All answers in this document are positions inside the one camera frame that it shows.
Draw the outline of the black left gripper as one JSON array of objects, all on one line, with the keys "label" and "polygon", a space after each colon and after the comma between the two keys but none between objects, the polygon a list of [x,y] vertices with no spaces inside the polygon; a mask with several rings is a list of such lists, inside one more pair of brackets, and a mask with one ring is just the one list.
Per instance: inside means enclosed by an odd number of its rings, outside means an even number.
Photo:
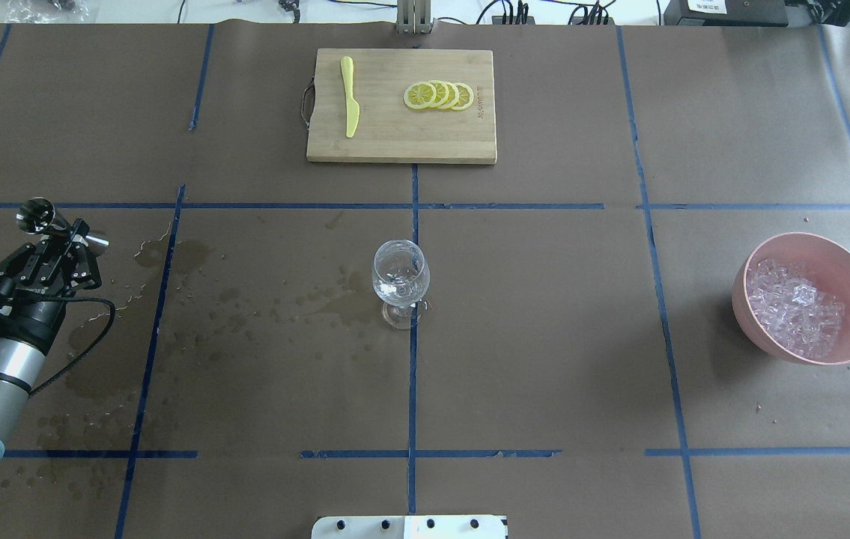
[{"label": "black left gripper", "polygon": [[[69,222],[51,222],[44,228],[49,237],[71,237]],[[79,290],[102,287],[98,257],[91,252],[107,252],[109,239],[103,232],[82,235],[82,242],[38,236],[36,243],[23,243],[0,261],[0,274],[10,277],[17,287],[41,296],[72,297]]]}]

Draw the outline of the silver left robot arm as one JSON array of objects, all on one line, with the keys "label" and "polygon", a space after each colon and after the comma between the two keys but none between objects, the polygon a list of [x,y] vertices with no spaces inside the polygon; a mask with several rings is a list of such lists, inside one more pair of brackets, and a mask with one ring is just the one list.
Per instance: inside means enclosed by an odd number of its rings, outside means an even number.
[{"label": "silver left robot arm", "polygon": [[109,242],[82,219],[17,217],[39,236],[0,262],[0,461],[22,410],[39,383],[67,307],[80,290],[102,285],[97,259]]}]

